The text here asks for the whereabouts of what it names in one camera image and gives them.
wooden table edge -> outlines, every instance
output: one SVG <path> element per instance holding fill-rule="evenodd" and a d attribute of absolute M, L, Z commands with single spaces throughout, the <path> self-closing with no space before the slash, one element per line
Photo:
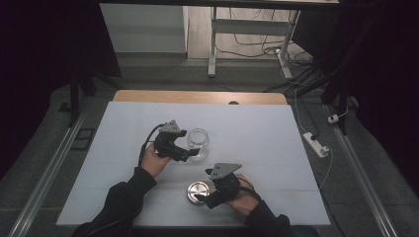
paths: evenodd
<path fill-rule="evenodd" d="M 227 105 L 287 105 L 287 99 L 279 93 L 250 92 L 201 92 L 201 91 L 149 91 L 119 90 L 114 102 L 185 103 Z"/>

glass jar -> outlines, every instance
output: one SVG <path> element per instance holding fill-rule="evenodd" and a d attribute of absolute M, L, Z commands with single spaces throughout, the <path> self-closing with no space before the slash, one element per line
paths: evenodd
<path fill-rule="evenodd" d="M 189 160 L 202 161 L 209 155 L 208 145 L 210 143 L 210 137 L 205 130 L 202 128 L 195 128 L 189 132 L 188 145 L 191 149 L 200 148 L 200 153 L 196 156 L 191 156 Z"/>

hand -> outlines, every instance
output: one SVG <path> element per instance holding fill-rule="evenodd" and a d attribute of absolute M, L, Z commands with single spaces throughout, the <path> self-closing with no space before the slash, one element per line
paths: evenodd
<path fill-rule="evenodd" d="M 167 163 L 169 163 L 171 160 L 172 158 L 170 157 L 158 157 L 154 143 L 151 143 L 145 149 L 144 157 L 142 158 L 140 166 L 152 177 L 156 178 L 163 171 L 164 167 L 166 167 Z"/>
<path fill-rule="evenodd" d="M 244 177 L 242 174 L 237 174 L 236 177 L 239 178 L 240 186 L 253 190 L 253 184 L 250 183 L 246 177 Z M 259 204 L 259 201 L 257 201 L 251 194 L 240 191 L 237 198 L 228 200 L 225 203 L 227 203 L 237 213 L 247 217 L 250 212 L 252 212 L 252 210 Z"/>

silver lid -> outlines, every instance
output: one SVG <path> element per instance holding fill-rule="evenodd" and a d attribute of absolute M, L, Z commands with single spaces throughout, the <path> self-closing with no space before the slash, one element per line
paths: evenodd
<path fill-rule="evenodd" d="M 188 187 L 188 200 L 195 205 L 202 205 L 205 204 L 203 201 L 199 201 L 195 195 L 202 195 L 202 196 L 208 196 L 210 194 L 210 187 L 202 182 L 202 181 L 197 181 L 197 182 L 193 182 L 189 185 Z"/>

wall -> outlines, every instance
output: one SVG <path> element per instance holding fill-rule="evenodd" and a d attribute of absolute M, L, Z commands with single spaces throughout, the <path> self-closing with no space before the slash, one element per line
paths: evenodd
<path fill-rule="evenodd" d="M 187 7 L 101 4 L 115 52 L 187 50 Z"/>

